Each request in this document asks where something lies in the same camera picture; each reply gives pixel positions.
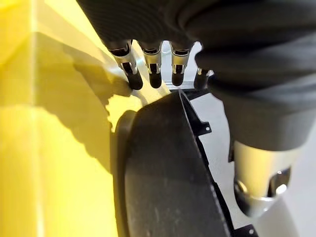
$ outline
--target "yellow surface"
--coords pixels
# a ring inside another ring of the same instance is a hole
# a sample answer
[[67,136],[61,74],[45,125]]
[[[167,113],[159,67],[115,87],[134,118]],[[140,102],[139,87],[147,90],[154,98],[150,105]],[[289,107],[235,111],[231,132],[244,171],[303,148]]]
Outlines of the yellow surface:
[[0,0],[0,236],[119,237],[116,124],[131,91],[74,0]]

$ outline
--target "black plastic part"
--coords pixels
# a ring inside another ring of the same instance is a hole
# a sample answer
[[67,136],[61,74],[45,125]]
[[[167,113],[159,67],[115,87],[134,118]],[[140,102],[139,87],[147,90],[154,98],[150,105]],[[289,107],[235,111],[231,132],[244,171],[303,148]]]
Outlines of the black plastic part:
[[180,86],[183,83],[184,74],[172,73],[172,84],[175,86]]
[[127,79],[131,89],[140,90],[143,87],[143,80],[138,70],[136,74],[128,74]]
[[232,236],[198,140],[206,126],[182,91],[137,112],[126,147],[130,237]]
[[234,237],[258,237],[258,234],[253,225],[248,225],[236,229],[234,231]]
[[199,75],[198,73],[196,74],[196,77],[194,78],[194,88],[201,90],[206,87],[208,76],[205,74]]
[[159,88],[161,86],[161,73],[150,74],[149,73],[149,82],[153,88]]

